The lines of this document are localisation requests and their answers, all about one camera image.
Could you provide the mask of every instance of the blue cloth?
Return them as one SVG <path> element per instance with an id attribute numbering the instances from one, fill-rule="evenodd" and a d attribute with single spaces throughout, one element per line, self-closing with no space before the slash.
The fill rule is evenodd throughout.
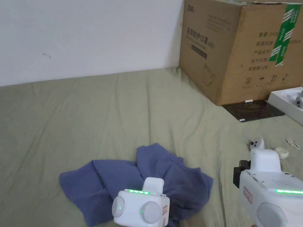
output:
<path id="1" fill-rule="evenodd" d="M 213 183 L 200 168 L 186 167 L 183 158 L 157 143 L 139 147 L 136 163 L 94 160 L 78 170 L 61 173 L 59 182 L 92 227 L 113 219 L 112 203 L 119 191 L 142 190 L 147 177 L 164 180 L 163 193 L 170 198 L 169 227 L 199 212 L 209 200 Z"/>

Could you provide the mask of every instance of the white knob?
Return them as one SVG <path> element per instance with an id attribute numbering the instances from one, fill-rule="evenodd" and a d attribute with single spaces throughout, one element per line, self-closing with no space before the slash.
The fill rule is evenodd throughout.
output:
<path id="1" fill-rule="evenodd" d="M 115 218 L 120 217 L 124 211 L 124 199 L 121 196 L 117 196 L 114 199 L 112 206 L 112 214 Z"/>
<path id="2" fill-rule="evenodd" d="M 288 223 L 284 211 L 271 203 L 261 203 L 258 206 L 257 219 L 264 227 L 283 227 Z"/>
<path id="3" fill-rule="evenodd" d="M 156 223 L 161 215 L 160 206 L 153 201 L 147 202 L 142 208 L 143 220 L 148 224 Z"/>

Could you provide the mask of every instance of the white robot controller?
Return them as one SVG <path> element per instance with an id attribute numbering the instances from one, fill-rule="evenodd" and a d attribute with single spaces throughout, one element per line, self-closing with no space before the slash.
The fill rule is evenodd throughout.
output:
<path id="1" fill-rule="evenodd" d="M 273 150 L 252 149 L 250 156 L 250 162 L 242 160 L 234 168 L 234 184 L 255 224 L 303 226 L 303 182 L 281 171 L 279 155 Z"/>
<path id="2" fill-rule="evenodd" d="M 120 191 L 112 206 L 114 222 L 128 227 L 166 226 L 170 200 L 163 194 L 163 185 L 163 179 L 148 177 L 142 191 Z"/>

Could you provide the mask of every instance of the white plastic tray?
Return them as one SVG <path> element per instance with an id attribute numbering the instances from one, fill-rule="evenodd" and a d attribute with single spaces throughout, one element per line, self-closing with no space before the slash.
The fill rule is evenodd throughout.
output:
<path id="1" fill-rule="evenodd" d="M 268 103 L 283 111 L 286 115 L 303 126 L 303 110 L 296 107 L 286 98 L 288 96 L 295 100 L 302 91 L 303 87 L 273 91 L 270 93 Z"/>

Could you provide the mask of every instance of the speaker grille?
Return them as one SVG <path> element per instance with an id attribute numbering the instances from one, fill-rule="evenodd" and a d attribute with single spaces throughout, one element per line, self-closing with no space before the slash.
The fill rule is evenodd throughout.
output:
<path id="1" fill-rule="evenodd" d="M 276 185 L 279 186 L 286 186 L 286 187 L 295 187 L 297 188 L 296 185 L 294 185 L 291 181 L 289 180 L 272 180 L 273 182 L 276 183 Z"/>

